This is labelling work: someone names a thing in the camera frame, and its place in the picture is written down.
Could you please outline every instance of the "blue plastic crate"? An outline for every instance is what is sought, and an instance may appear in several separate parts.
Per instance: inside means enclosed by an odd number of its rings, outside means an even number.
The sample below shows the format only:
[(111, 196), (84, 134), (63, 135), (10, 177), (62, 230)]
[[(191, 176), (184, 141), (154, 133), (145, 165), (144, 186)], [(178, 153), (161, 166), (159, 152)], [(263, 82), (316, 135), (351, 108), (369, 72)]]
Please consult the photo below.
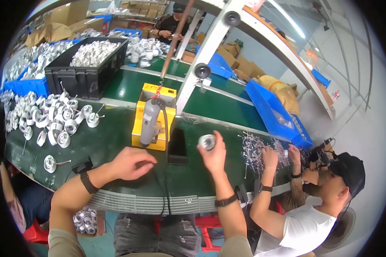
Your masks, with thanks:
[[(271, 135), (284, 137), (291, 140), (296, 147), (303, 147), (306, 150), (313, 146), (313, 142), (299, 118), (294, 115), (306, 140), (303, 140), (302, 135), (297, 130), (292, 118), (273, 93), (252, 80), (249, 81), (245, 89)], [(285, 120), (290, 121), (293, 125), (293, 129), (279, 123), (273, 110), (281, 114)]]
[(312, 69), (312, 75), (320, 82), (324, 85), (325, 88), (327, 88), (330, 84), (330, 80), (328, 80), (327, 78), (325, 78), (322, 74), (320, 74), (320, 72), (318, 72), (317, 70), (315, 69)]
[[(82, 39), (73, 39), (73, 40), (62, 40), (58, 42), (70, 42), (73, 41), (74, 44), (80, 42)], [(26, 68), (21, 75), (17, 78), (17, 80), (5, 82), (3, 84), (3, 91), (12, 90), (16, 95), (27, 95), (30, 91), (33, 91), (37, 94), (37, 96), (43, 95), (47, 97), (50, 92), (48, 90), (46, 77), (42, 79), (29, 79), (29, 80), (20, 80), (23, 78), (23, 75), (27, 72)]]
[[(195, 54), (198, 53), (200, 46), (196, 46)], [(234, 73), (230, 68), (229, 64), (227, 64), (226, 60), (218, 53), (214, 53), (209, 61), (209, 67), (212, 73), (215, 73), (223, 78), (229, 79)]]
[(125, 33), (131, 33), (131, 34), (136, 34), (138, 32), (139, 38), (142, 38), (142, 31), (141, 30), (131, 30), (128, 28), (115, 28), (113, 31), (124, 31)]

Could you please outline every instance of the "hand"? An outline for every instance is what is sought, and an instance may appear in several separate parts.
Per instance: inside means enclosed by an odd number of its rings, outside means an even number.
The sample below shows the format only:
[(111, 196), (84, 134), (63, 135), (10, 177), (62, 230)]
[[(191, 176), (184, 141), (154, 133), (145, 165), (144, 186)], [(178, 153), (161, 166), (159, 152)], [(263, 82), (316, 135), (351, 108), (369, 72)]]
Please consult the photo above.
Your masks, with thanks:
[(265, 164), (265, 169), (263, 172), (276, 172), (277, 162), (279, 160), (279, 155), (273, 148), (266, 146), (262, 149), (263, 162)]
[[(138, 162), (144, 165), (136, 167)], [(153, 163), (157, 163), (156, 159), (146, 150), (125, 147), (108, 165), (114, 179), (135, 180), (149, 172)]]
[(209, 170), (213, 179), (219, 175), (226, 174), (224, 171), (224, 161), (226, 159), (226, 145), (223, 142), (223, 137), (216, 130), (213, 131), (216, 136), (216, 145), (211, 151), (207, 151), (202, 146), (198, 145), (197, 150), (203, 157), (203, 162)]
[(172, 35), (172, 33), (168, 30), (161, 30), (161, 31), (159, 31), (158, 35), (162, 36), (164, 38), (168, 38)]
[(300, 166), (300, 151), (297, 147), (294, 145), (289, 144), (289, 149), (288, 149), (289, 157), (290, 160), (292, 161), (294, 166)]

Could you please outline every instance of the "red plastic stool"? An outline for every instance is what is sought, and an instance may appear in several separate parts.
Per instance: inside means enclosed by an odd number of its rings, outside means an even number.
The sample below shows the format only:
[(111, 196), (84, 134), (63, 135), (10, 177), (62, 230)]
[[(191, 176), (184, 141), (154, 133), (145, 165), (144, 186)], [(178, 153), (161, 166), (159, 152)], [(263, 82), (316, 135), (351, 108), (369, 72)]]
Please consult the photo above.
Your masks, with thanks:
[(26, 241), (48, 247), (48, 230), (42, 229), (36, 219), (33, 220), (31, 227), (24, 231), (23, 237)]
[(195, 218), (196, 227), (200, 227), (202, 232), (203, 239), (205, 240), (206, 246), (202, 247), (204, 253), (210, 251), (220, 252), (221, 246), (216, 246), (211, 244), (211, 239), (209, 238), (209, 233), (207, 229), (213, 229), (216, 227), (221, 227), (219, 217), (216, 215), (210, 216), (200, 216)]
[(277, 212), (284, 215), (286, 213), (286, 211), (284, 210), (284, 208), (282, 207), (281, 204), (279, 204), (278, 201), (276, 201), (276, 206), (277, 206)]

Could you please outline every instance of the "gray jeans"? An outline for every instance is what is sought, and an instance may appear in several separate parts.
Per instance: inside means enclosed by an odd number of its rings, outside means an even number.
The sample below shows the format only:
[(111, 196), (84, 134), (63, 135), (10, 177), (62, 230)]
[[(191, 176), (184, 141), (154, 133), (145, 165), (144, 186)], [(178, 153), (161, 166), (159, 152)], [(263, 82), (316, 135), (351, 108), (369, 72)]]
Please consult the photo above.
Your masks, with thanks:
[(129, 253), (166, 253), (174, 257), (194, 257), (201, 237), (196, 232), (194, 214), (166, 216), (160, 234), (151, 215), (120, 213), (114, 225), (116, 257)]

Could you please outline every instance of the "person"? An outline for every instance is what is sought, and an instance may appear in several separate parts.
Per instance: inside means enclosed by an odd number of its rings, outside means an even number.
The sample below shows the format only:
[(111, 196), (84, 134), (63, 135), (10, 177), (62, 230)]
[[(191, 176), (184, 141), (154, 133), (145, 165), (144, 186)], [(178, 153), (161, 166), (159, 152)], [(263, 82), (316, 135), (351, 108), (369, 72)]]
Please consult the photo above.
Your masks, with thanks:
[(3, 162), (0, 175), (7, 206), (20, 233), (30, 228), (35, 219), (39, 224), (48, 221), (53, 192), (21, 172), (10, 179)]
[(297, 208), (281, 215), (268, 209), (278, 155), (271, 147), (262, 150), (264, 171), (262, 190), (254, 199), (250, 217), (262, 229), (254, 256), (296, 257), (316, 249), (327, 238), (339, 213), (365, 185), (363, 162), (348, 153), (338, 155), (321, 188), (322, 204), (305, 204), (308, 194), (302, 191), (299, 149), (289, 145), (293, 164), (291, 193)]
[[(150, 31), (151, 37), (156, 37), (160, 42), (171, 44), (173, 37), (175, 34), (176, 28), (183, 17), (183, 12), (186, 9), (184, 4), (174, 3), (173, 5), (173, 14), (165, 14), (163, 15), (155, 27)], [(181, 29), (181, 35), (179, 36), (179, 40), (184, 39), (184, 35), (189, 30), (189, 20), (186, 20), (183, 28)]]
[[(251, 257), (246, 221), (224, 171), (225, 143), (219, 132), (214, 131), (214, 134), (214, 149), (206, 151), (198, 146), (198, 151), (215, 183), (216, 205), (219, 205), (217, 210), (225, 237), (219, 256)], [(146, 150), (125, 147), (113, 161), (77, 175), (60, 187), (51, 203), (48, 256), (85, 256), (77, 240), (72, 216), (87, 204), (98, 188), (116, 179), (136, 180), (156, 163)], [(201, 246), (193, 215), (167, 216), (161, 224), (160, 234), (154, 231), (152, 216), (120, 214), (114, 226), (115, 256), (193, 257)]]

